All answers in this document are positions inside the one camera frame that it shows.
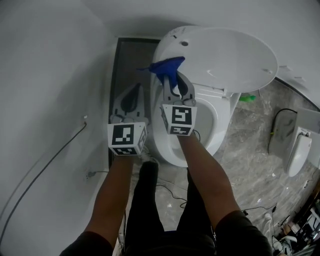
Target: black shirt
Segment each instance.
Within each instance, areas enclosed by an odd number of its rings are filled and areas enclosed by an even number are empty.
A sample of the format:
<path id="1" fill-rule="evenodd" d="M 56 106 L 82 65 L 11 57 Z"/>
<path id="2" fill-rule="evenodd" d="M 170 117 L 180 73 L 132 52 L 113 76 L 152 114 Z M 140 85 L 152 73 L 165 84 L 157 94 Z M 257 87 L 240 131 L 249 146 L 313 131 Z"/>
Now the black shirt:
<path id="1" fill-rule="evenodd" d="M 203 234 L 167 231 L 158 237 L 141 238 L 126 249 L 125 256 L 211 256 L 215 251 L 224 255 L 271 256 L 268 240 L 241 212 L 233 211 L 216 226 L 216 248 L 213 240 Z M 83 232 L 60 256 L 111 256 L 113 248 L 99 234 Z"/>

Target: person's right arm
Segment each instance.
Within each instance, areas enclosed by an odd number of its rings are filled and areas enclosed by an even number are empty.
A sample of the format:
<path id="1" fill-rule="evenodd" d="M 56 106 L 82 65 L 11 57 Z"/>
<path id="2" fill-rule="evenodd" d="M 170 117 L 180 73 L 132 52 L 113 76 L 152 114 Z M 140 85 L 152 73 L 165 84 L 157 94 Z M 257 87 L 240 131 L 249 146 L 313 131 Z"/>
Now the person's right arm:
<path id="1" fill-rule="evenodd" d="M 209 154 L 194 134 L 178 136 L 190 175 L 197 187 L 215 229 L 219 221 L 240 208 L 229 179 L 220 164 Z"/>

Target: white marker cube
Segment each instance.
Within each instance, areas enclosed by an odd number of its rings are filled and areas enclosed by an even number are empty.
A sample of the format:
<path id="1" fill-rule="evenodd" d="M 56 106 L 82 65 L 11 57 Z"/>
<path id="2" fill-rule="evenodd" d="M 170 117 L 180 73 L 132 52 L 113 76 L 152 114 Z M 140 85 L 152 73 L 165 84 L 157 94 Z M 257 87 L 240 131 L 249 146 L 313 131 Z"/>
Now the white marker cube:
<path id="1" fill-rule="evenodd" d="M 147 139 L 145 122 L 108 124 L 108 146 L 117 156 L 140 155 Z"/>
<path id="2" fill-rule="evenodd" d="M 196 124 L 196 106 L 162 104 L 161 112 L 168 134 L 190 136 Z"/>

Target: person's left arm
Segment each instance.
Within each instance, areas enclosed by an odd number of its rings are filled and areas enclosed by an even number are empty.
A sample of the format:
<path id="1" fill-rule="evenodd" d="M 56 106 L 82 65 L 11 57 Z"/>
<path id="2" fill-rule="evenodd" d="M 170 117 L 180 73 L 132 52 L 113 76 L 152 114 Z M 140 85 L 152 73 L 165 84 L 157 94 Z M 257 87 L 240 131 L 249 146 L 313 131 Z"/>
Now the person's left arm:
<path id="1" fill-rule="evenodd" d="M 95 251 L 100 251 L 101 255 L 107 255 L 106 251 L 112 254 L 128 203 L 133 163 L 132 156 L 115 157 L 96 196 L 89 224 L 60 256 Z"/>

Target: green object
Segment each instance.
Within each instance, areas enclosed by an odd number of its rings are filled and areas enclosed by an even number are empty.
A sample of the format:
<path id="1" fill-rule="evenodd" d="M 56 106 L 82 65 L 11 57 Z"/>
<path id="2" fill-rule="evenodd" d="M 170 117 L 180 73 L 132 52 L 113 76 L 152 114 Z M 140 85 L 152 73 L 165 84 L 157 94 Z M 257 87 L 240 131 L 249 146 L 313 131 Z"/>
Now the green object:
<path id="1" fill-rule="evenodd" d="M 243 97 L 239 98 L 239 101 L 241 101 L 241 102 L 252 102 L 252 101 L 255 100 L 255 98 L 256 98 L 256 96 L 254 96 L 254 95 L 243 96 Z"/>

